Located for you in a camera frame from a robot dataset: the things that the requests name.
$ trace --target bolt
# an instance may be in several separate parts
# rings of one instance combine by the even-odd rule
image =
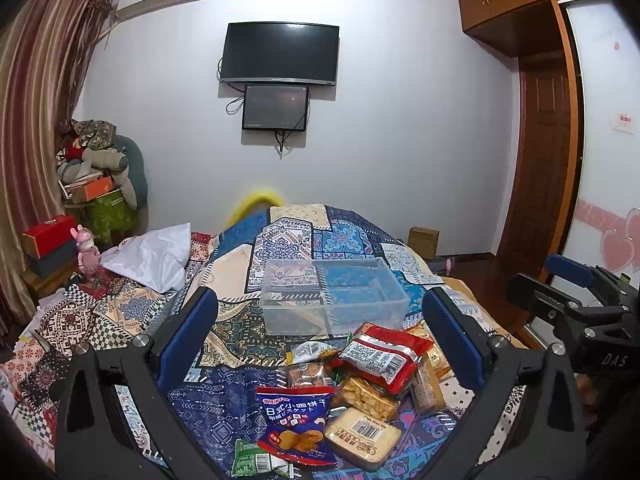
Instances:
[[[494,348],[504,348],[509,344],[507,338],[503,335],[492,335],[489,339],[489,342]]]
[[[149,344],[150,337],[147,334],[138,334],[133,338],[133,346],[136,348],[144,348]]]
[[[552,343],[551,351],[556,355],[564,355],[566,348],[564,348],[564,343]]]
[[[82,355],[86,354],[89,351],[89,343],[86,341],[82,341],[76,345],[76,354]]]

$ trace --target curtain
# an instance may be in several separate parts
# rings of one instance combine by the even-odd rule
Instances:
[[[0,288],[10,318],[35,313],[21,233],[63,212],[55,153],[109,10],[101,0],[28,0],[0,39]],[[0,316],[0,333],[9,329]]]

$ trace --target transparent storage bin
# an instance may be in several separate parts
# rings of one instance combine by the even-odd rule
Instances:
[[[366,321],[400,330],[409,296],[382,258],[267,260],[260,306],[267,334],[343,335]]]

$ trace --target door frame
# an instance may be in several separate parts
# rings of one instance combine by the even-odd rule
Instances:
[[[570,39],[570,32],[567,30],[566,23],[564,21],[564,14],[558,4],[558,0],[551,0],[551,4],[556,16],[556,22],[560,30],[560,36],[562,39],[562,51],[564,53],[564,61],[567,68],[567,79],[569,86],[569,156],[567,163],[567,175],[564,181],[564,190],[562,191],[562,201],[560,205],[560,211],[558,213],[558,222],[556,222],[556,228],[554,235],[549,246],[548,254],[554,254],[562,251],[564,243],[566,241],[569,226],[571,225],[575,202],[577,199],[578,184],[580,183],[580,149],[582,147],[582,138],[584,136],[584,127],[582,124],[582,113],[580,110],[581,103],[581,88],[578,87],[578,63],[575,59],[575,49]],[[550,59],[551,57],[557,57],[556,53],[541,54],[523,58],[526,63],[527,60],[543,60]],[[516,192],[518,190],[518,184],[520,183],[520,173],[522,170],[522,160],[524,158],[524,133],[525,125],[527,122],[526,101],[524,96],[525,91],[525,73],[523,70],[524,63],[520,65],[520,129],[518,133],[518,155],[516,158],[516,170],[513,176],[513,187],[511,188],[511,197],[509,202],[509,209],[507,212],[507,218],[502,230],[502,237],[500,238],[500,245],[497,250],[497,257],[500,258],[504,253],[506,246],[506,236],[509,232],[511,223],[513,222],[513,209],[512,206],[515,203]],[[543,267],[540,274],[537,276],[541,282],[546,282],[549,279],[549,274]]]

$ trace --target patterned blanket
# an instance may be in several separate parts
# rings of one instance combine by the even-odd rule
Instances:
[[[474,316],[488,333],[503,332],[467,295],[444,285],[425,262],[401,241],[354,212],[324,206],[272,207],[252,215],[216,237],[194,233],[188,279],[178,293],[160,295],[131,280],[103,272],[92,288],[72,286],[62,302],[38,314],[32,336],[16,357],[0,367],[4,386],[15,399],[14,419],[41,456],[52,461],[56,407],[48,399],[48,384],[64,376],[73,346],[82,340],[95,348],[117,348],[139,332],[153,333],[176,314],[198,286],[208,286],[219,299],[218,318],[195,357],[184,383],[168,395],[178,416],[203,450],[228,472],[236,438],[253,440],[264,425],[255,402],[257,384],[270,384],[271,367],[286,361],[287,345],[296,341],[266,333],[258,306],[265,262],[283,259],[385,259],[411,301],[404,326],[420,319],[420,302],[431,286],[442,286],[465,314]],[[462,415],[473,393],[461,388],[450,374],[441,383],[450,407],[422,420],[403,404],[399,446],[376,473],[340,462],[335,471],[314,473],[340,480],[374,480],[415,476],[440,447]],[[143,454],[163,463],[126,387],[120,402]],[[522,396],[514,389],[481,462],[499,452]]]

